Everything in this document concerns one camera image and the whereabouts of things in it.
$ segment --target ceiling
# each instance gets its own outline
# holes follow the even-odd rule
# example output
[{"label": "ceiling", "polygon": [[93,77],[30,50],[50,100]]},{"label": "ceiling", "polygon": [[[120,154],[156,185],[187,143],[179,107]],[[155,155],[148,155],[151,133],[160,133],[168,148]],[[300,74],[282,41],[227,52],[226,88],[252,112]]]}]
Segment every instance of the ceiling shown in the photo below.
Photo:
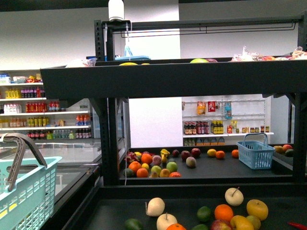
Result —
[{"label": "ceiling", "polygon": [[[179,4],[239,0],[178,0]],[[1,0],[0,12],[107,7],[108,0]]]}]

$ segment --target basket handle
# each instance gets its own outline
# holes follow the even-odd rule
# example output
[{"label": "basket handle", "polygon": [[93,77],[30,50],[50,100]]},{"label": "basket handle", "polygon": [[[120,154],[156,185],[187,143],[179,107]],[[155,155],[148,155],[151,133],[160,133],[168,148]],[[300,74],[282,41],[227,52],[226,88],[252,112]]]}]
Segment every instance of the basket handle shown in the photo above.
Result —
[{"label": "basket handle", "polygon": [[247,136],[252,136],[252,135],[264,135],[265,136],[265,139],[264,139],[264,142],[263,142],[263,145],[265,146],[265,147],[267,147],[268,146],[268,135],[266,135],[265,133],[248,133],[248,134],[246,134],[245,136],[244,136],[244,139],[243,139],[243,146],[245,146],[245,138],[247,137]]},{"label": "basket handle", "polygon": [[20,170],[20,166],[24,158],[25,144],[29,147],[38,163],[44,165],[47,168],[47,163],[44,157],[42,156],[34,141],[28,136],[21,133],[0,134],[0,142],[16,142],[17,144],[15,158],[10,169],[9,177],[7,179],[7,182],[10,183],[8,189],[9,192],[11,192],[15,186],[18,172]]}]

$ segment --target fruit display shelf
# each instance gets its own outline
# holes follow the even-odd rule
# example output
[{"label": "fruit display shelf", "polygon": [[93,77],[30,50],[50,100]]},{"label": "fruit display shelf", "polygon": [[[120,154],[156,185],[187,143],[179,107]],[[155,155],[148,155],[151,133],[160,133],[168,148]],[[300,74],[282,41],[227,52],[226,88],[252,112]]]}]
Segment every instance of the fruit display shelf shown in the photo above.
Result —
[{"label": "fruit display shelf", "polygon": [[[75,226],[80,230],[124,229],[129,218],[138,219],[146,230],[156,230],[157,217],[145,214],[145,202],[160,197],[165,202],[164,213],[169,213],[186,229],[200,224],[197,210],[207,206],[214,212],[219,204],[226,204],[224,194],[229,187],[240,186],[244,201],[232,207],[235,215],[247,216],[247,202],[263,201],[269,209],[260,230],[292,230],[287,222],[307,225],[307,185],[298,184],[225,184],[225,185],[147,185],[110,186],[101,188],[79,216]],[[210,227],[214,216],[204,224]]]}]

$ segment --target pear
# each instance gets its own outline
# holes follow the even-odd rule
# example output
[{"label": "pear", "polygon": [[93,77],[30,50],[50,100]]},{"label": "pear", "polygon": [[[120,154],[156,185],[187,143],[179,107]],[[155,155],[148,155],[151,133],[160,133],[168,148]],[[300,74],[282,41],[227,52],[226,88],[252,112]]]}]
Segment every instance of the pear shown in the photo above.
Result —
[{"label": "pear", "polygon": [[158,217],[164,211],[165,203],[159,198],[153,198],[149,201],[148,206],[146,207],[146,215],[150,217]]}]

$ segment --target gray basket handle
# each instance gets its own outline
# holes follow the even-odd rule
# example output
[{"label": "gray basket handle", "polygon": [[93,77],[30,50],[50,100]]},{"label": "gray basket handle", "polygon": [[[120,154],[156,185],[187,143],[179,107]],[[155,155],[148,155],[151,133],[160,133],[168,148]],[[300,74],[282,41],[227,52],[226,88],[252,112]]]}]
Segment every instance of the gray basket handle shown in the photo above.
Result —
[{"label": "gray basket handle", "polygon": [[38,163],[47,167],[47,163],[44,157],[42,156],[42,154],[40,153],[38,147],[36,146],[34,141],[28,136],[24,134],[20,134],[20,133],[0,134],[0,141],[16,142],[17,144],[16,155],[13,160],[13,164],[10,170],[9,177],[7,179],[7,182],[10,183],[9,189],[8,189],[9,192],[12,191],[15,186],[18,172],[20,170],[20,166],[24,158],[25,144],[30,148],[31,152],[35,156]]}]

